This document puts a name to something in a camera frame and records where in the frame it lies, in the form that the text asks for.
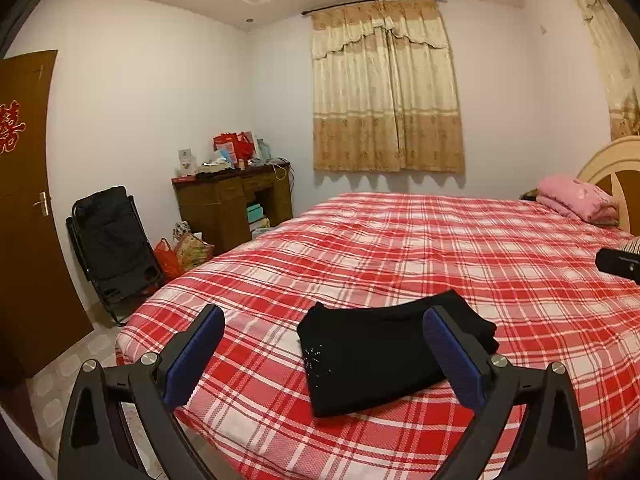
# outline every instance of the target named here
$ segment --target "window curtain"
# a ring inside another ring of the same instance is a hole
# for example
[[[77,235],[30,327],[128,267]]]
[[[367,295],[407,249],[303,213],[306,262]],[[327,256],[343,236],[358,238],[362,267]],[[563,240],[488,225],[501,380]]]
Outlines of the window curtain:
[[[640,50],[607,0],[575,0],[589,27],[607,90],[611,139],[640,135]]]
[[[313,14],[314,167],[463,173],[458,93],[436,2]]]

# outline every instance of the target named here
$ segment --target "wooden headboard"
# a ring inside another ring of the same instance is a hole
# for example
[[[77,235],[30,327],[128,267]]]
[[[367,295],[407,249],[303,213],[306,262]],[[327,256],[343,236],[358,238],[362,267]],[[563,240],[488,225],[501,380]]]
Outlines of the wooden headboard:
[[[620,228],[640,236],[640,137],[623,137],[602,148],[578,178],[595,184],[620,204]]]

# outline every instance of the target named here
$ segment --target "blue gripper pad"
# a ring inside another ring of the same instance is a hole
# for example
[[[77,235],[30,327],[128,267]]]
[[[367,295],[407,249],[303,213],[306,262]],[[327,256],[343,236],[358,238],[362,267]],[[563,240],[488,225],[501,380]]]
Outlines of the blue gripper pad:
[[[486,403],[482,374],[435,308],[424,313],[422,333],[458,402],[476,413],[481,411]]]
[[[216,306],[166,372],[166,389],[162,400],[169,409],[174,410],[189,402],[224,333],[225,314]]]

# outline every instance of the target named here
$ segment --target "wooden desk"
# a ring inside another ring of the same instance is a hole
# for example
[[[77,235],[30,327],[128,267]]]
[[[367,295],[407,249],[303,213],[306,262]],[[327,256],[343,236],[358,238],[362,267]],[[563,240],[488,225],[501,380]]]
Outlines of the wooden desk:
[[[271,227],[289,220],[291,191],[289,164],[211,173],[206,179],[176,182],[180,216],[194,233],[202,232],[214,254],[225,253],[251,240],[246,208],[259,203]]]

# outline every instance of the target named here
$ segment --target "red chinese character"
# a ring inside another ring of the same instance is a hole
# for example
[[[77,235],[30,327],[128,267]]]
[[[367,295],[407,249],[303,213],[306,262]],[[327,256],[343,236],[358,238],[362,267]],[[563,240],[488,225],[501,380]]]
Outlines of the red chinese character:
[[[11,152],[18,144],[18,134],[24,131],[25,124],[18,124],[20,103],[12,101],[11,105],[0,105],[0,153]]]

